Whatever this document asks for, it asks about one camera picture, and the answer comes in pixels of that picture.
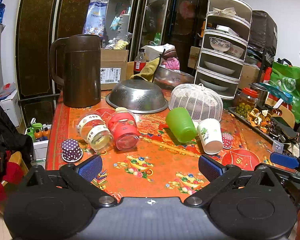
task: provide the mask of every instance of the white plastic basket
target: white plastic basket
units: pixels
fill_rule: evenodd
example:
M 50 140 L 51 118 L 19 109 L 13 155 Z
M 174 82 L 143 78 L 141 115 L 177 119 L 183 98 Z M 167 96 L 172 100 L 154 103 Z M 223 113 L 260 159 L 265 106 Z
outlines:
M 169 109 L 184 107 L 191 119 L 201 122 L 207 118 L 221 121 L 223 103 L 221 97 L 213 90 L 202 84 L 181 84 L 171 93 Z

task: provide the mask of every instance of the teal bag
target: teal bag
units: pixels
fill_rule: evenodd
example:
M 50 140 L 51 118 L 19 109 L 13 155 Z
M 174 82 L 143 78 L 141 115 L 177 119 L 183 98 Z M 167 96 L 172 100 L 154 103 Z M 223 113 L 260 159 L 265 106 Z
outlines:
M 286 59 L 278 59 L 272 65 L 270 80 L 278 85 L 282 91 L 293 96 L 291 111 L 294 114 L 295 122 L 300 123 L 300 68 L 291 66 L 291 63 Z

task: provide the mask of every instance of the green cup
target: green cup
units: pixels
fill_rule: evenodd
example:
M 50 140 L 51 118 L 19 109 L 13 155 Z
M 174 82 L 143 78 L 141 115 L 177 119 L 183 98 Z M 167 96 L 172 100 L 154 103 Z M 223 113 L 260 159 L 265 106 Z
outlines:
M 176 139 L 181 143 L 191 141 L 197 131 L 188 111 L 183 107 L 172 109 L 166 117 L 166 123 Z

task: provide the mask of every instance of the orange tablecloth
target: orange tablecloth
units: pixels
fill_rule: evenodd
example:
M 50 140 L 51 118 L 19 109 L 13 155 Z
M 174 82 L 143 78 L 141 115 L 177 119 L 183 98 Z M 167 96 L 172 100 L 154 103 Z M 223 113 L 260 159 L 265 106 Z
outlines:
M 46 169 L 58 170 L 66 164 L 61 158 L 61 144 L 64 140 L 73 138 L 79 141 L 83 149 L 82 162 L 92 156 L 89 146 L 78 136 L 75 125 L 82 114 L 102 107 L 111 108 L 105 101 L 110 91 L 102 92 L 101 102 L 88 108 L 69 108 L 60 97 L 50 134 L 48 145 Z M 170 99 L 170 92 L 165 91 L 165 98 Z M 198 170 L 198 158 L 203 154 L 200 140 L 193 140 L 187 144 L 179 145 L 165 123 L 166 109 L 157 114 L 136 114 L 138 130 L 141 133 L 137 148 L 131 152 L 120 152 L 113 148 L 101 152 L 103 167 L 106 171 L 106 180 L 99 187 L 115 195 L 133 197 L 168 197 L 179 196 L 183 201 L 190 193 L 182 190 L 182 181 L 179 177 L 192 174 L 198 183 L 193 190 L 204 187 L 209 182 Z M 269 163 L 271 145 L 260 135 L 252 131 L 245 124 L 237 121 L 226 110 L 223 111 L 221 131 L 228 132 L 234 137 L 230 150 L 222 150 L 212 156 L 220 163 L 235 164 L 244 170 L 253 170 L 260 162 Z M 254 154 L 236 155 L 234 149 L 247 149 Z M 129 172 L 127 156 L 143 157 L 153 167 L 143 173 L 139 178 Z

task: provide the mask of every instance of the yellow towel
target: yellow towel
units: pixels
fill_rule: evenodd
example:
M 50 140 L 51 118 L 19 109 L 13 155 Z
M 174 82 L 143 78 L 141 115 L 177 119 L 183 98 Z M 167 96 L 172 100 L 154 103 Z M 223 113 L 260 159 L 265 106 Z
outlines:
M 132 75 L 130 79 L 135 79 L 134 77 L 141 77 L 146 81 L 152 82 L 153 74 L 159 65 L 160 58 L 155 58 L 153 61 L 147 62 L 139 74 Z

